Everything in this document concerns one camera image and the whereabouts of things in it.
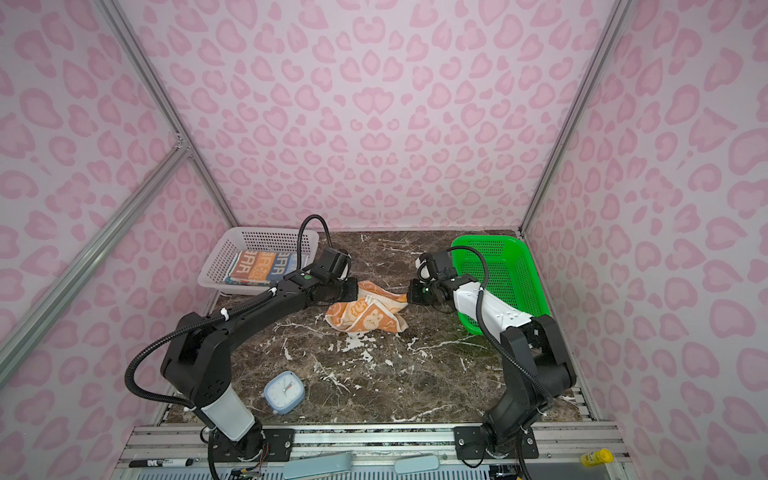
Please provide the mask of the green plastic basket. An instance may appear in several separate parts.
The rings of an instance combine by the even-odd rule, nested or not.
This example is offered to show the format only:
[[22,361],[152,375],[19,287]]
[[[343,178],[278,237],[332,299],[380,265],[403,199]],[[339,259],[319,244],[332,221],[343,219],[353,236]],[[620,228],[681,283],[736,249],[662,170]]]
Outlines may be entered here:
[[509,236],[471,234],[456,238],[451,252],[453,266],[460,275],[484,279],[484,269],[478,257],[468,247],[480,252],[489,268],[489,282],[483,300],[483,319],[494,334],[509,326],[508,321],[496,319],[491,305],[494,297],[511,308],[532,317],[548,315],[549,304],[539,280],[529,248],[519,239]]

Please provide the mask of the white perforated plastic basket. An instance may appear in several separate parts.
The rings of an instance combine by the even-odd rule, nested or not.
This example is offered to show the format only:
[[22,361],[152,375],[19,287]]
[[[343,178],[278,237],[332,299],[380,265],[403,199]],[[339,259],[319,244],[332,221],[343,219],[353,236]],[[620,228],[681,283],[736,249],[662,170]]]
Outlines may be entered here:
[[277,282],[265,286],[231,285],[224,281],[226,270],[235,255],[244,250],[289,252],[302,254],[304,266],[311,263],[317,252],[319,236],[314,231],[300,233],[297,229],[238,227],[227,230],[204,262],[198,275],[198,285],[232,295],[257,295]]

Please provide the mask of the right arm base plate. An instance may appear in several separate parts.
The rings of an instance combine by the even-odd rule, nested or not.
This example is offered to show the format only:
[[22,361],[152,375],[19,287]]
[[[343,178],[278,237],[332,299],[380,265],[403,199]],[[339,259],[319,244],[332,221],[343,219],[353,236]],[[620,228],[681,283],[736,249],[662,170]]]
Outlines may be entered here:
[[485,425],[457,426],[452,429],[456,456],[466,462],[538,459],[540,452],[532,429],[520,430],[505,440],[496,439]]

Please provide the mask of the striped rabbit text towel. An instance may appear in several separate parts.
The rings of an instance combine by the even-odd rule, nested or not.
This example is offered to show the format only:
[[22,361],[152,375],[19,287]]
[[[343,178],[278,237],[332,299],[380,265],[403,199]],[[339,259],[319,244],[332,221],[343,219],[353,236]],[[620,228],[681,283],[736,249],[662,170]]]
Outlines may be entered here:
[[244,250],[235,255],[224,281],[231,285],[265,286],[281,280],[297,267],[295,252]]

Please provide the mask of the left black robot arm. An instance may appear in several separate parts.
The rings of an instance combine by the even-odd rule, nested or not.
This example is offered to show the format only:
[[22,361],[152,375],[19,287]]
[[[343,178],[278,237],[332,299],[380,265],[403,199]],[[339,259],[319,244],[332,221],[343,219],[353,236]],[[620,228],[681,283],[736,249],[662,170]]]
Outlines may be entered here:
[[333,305],[357,297],[358,280],[327,282],[309,274],[275,286],[227,313],[183,317],[169,342],[161,374],[182,395],[185,408],[241,449],[259,449],[261,423],[232,384],[231,356],[243,343],[282,318],[311,306]]

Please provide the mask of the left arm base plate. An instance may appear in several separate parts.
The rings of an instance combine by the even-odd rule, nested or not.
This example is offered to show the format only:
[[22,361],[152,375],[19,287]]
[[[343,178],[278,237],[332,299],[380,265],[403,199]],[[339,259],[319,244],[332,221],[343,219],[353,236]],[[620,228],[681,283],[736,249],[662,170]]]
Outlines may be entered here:
[[287,462],[293,449],[291,428],[252,427],[240,440],[232,440],[218,429],[209,434],[208,457],[214,463]]

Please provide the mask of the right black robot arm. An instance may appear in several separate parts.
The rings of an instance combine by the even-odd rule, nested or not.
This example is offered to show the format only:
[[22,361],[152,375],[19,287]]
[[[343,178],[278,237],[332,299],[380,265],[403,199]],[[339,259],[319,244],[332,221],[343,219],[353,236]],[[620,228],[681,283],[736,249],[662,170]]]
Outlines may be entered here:
[[484,414],[481,426],[490,452],[509,452],[554,407],[555,398],[575,384],[576,374],[554,319],[512,307],[473,277],[414,279],[407,299],[416,305],[450,305],[474,319],[500,355],[505,391]]

